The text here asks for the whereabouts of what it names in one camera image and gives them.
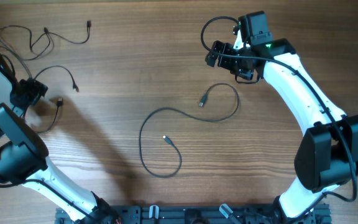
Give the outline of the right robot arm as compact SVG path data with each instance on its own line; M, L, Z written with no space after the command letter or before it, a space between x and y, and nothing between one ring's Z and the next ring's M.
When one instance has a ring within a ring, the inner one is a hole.
M294 159L296 178L277 196L263 219L269 223L322 220L317 206L336 189L352 185L357 198L358 115L348 116L317 86L287 39L274 39L264 12L234 20L233 44L215 41L205 58L211 67L229 70L236 82L265 80L282 97L303 138Z

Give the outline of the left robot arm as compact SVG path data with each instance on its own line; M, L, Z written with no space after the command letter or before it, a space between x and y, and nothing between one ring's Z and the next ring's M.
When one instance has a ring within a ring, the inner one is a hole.
M119 223L119 214L80 187L49 158L40 136L22 119L48 88L34 78L18 80L0 54L0 188L22 185L58 205L73 223Z

